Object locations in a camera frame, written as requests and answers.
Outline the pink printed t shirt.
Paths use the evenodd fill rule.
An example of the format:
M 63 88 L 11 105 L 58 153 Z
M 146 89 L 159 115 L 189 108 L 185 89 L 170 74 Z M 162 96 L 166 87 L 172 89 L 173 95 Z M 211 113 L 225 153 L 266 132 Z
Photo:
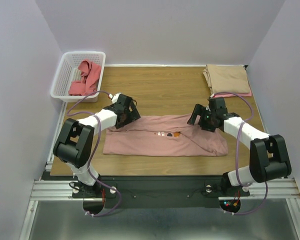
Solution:
M 227 141 L 218 131 L 190 125 L 190 114 L 142 116 L 122 128 L 106 131 L 103 153 L 151 157 L 220 157 L 228 154 Z

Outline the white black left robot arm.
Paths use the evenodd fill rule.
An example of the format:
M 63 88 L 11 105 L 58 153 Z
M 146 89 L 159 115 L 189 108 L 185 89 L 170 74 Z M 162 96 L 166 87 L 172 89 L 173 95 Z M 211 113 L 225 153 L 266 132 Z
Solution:
M 132 97 L 118 93 L 112 104 L 79 120 L 68 118 L 59 132 L 53 154 L 68 165 L 77 177 L 70 187 L 74 194 L 85 193 L 96 197 L 101 193 L 100 174 L 91 166 L 92 157 L 100 143 L 101 133 L 108 128 L 120 129 L 141 118 L 137 102 Z M 92 147 L 97 136 L 96 146 Z

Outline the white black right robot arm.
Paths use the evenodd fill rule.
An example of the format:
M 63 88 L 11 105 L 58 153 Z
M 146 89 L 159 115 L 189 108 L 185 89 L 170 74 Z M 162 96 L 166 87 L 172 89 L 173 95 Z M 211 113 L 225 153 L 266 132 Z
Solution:
M 285 139 L 256 129 L 235 112 L 228 112 L 224 104 L 215 109 L 196 104 L 187 124 L 198 124 L 202 130 L 212 133 L 219 129 L 236 138 L 235 170 L 225 172 L 220 182 L 225 195 L 232 195 L 240 186 L 265 183 L 292 173 Z M 245 167 L 239 167 L 240 143 L 249 149 L 249 164 Z

